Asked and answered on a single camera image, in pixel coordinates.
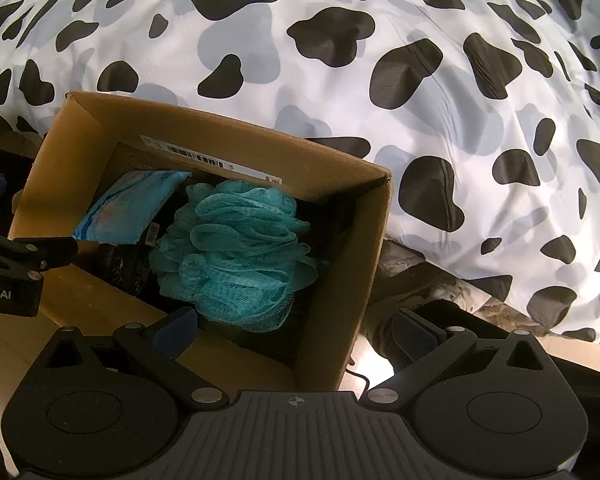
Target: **open cardboard box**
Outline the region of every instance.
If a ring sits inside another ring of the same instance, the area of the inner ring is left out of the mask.
[[[196,154],[215,158],[205,162]],[[235,171],[227,169],[230,163]],[[241,178],[309,202],[356,196],[353,226],[315,287],[295,369],[205,332],[178,359],[227,391],[337,389],[369,297],[390,202],[390,172],[285,134],[213,114],[107,94],[71,92],[33,165],[10,236],[71,236],[91,203],[131,170]],[[69,266],[44,273],[40,311],[85,335],[160,310]]]

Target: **black mount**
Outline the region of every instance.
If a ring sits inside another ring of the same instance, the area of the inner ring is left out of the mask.
[[[38,313],[44,278],[41,272],[64,267],[78,252],[71,237],[0,236],[0,313],[33,317]]]
[[[369,390],[226,393],[172,359],[185,307],[113,336],[60,329],[4,412],[22,480],[568,480],[587,436],[578,399],[526,331],[478,340],[408,310],[413,365]]]

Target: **black cable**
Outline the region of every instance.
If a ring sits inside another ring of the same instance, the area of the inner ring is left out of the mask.
[[[345,371],[346,371],[347,374],[353,375],[354,377],[360,378],[363,381],[365,381],[365,389],[362,390],[362,394],[363,395],[366,394],[366,391],[369,389],[369,386],[371,386],[371,382],[369,381],[369,379],[366,376],[364,376],[363,374],[359,374],[357,372],[352,372],[348,368],[346,368]]]

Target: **cow print fabric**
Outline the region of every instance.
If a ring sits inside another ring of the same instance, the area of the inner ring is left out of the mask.
[[[600,342],[600,0],[0,0],[0,129],[72,89],[389,168],[388,238]]]

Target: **blue wrapper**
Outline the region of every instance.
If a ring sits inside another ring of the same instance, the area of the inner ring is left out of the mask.
[[[74,231],[76,240],[136,244],[188,171],[130,171],[91,207]]]

